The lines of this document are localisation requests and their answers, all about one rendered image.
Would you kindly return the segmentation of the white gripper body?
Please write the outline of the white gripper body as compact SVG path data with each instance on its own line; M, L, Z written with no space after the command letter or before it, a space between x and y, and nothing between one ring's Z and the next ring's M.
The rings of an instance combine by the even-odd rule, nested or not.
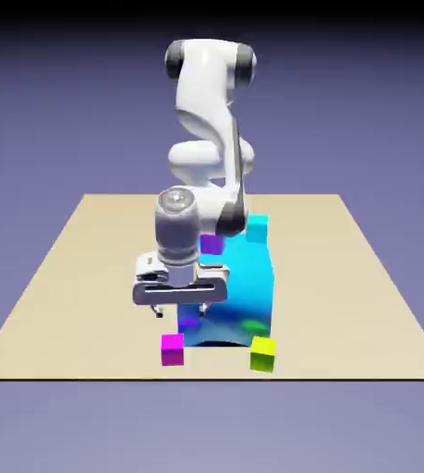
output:
M137 283L132 297L137 305L213 303L227 299L227 284L222 279L200 279L183 286Z

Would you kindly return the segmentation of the small magenta cube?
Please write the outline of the small magenta cube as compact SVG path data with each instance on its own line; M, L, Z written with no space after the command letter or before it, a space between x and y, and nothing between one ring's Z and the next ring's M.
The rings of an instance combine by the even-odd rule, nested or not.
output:
M184 365L184 335L161 335L161 361L163 366Z

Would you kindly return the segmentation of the small purple cube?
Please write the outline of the small purple cube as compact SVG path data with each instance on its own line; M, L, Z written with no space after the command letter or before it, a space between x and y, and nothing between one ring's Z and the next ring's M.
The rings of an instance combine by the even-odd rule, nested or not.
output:
M224 238L214 234L200 235L200 252L208 255L222 255L224 251Z

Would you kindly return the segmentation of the small yellow-green cube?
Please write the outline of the small yellow-green cube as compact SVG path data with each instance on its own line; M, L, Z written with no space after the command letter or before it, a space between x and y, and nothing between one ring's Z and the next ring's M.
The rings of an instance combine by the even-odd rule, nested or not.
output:
M269 337L254 336L250 346L249 366L252 370L273 372L276 341Z

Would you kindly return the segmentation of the small cyan cube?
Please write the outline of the small cyan cube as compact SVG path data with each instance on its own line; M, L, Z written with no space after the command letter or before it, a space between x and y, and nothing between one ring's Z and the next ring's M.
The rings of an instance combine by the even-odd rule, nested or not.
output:
M266 244L268 239L269 216L250 214L246 228L246 240L251 243Z

